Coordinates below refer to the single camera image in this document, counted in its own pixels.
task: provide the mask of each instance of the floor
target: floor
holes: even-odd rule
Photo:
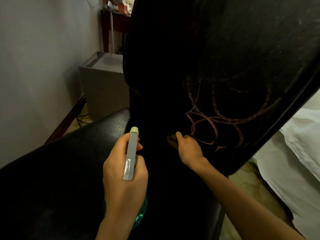
[[[84,106],[80,115],[88,114],[87,105]],[[89,116],[82,116],[79,119],[86,123],[91,123]],[[80,126],[85,126],[86,123],[79,121]],[[66,133],[70,133],[79,128],[79,124],[76,119],[72,122],[72,124],[67,129]],[[251,164],[246,163],[240,170],[238,170],[235,174],[230,176],[230,180],[243,189],[247,194],[252,196],[255,200],[264,205],[267,209],[273,212],[278,218],[283,220],[289,225],[292,225],[290,220],[286,217],[286,214],[278,203],[276,198],[266,189],[266,187],[262,184],[261,180],[257,177],[257,171]],[[241,240],[237,230],[234,228],[229,218],[225,216],[222,233],[220,235],[220,240]]]

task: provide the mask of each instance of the vent slot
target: vent slot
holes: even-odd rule
[[[101,57],[104,55],[105,53],[103,52],[97,52],[97,58],[95,58],[94,60],[92,60],[89,64],[86,65],[86,67],[93,67],[97,62],[98,60],[101,59]]]

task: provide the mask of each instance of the white wall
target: white wall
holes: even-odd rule
[[[0,167],[41,146],[82,95],[78,65],[102,49],[87,0],[1,0]]]

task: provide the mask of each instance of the white cord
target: white cord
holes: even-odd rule
[[[110,12],[110,20],[111,20],[111,40],[112,40],[112,49],[113,54],[115,53],[115,41],[114,41],[114,34],[113,34],[113,19],[112,19],[112,12]]]

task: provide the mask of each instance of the chair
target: chair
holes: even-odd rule
[[[236,172],[320,87],[319,9],[317,0],[135,0],[123,60],[130,108],[0,169],[2,234],[94,239],[103,162],[137,126],[148,207],[129,239],[218,239],[222,208],[167,137],[194,136],[220,172]]]

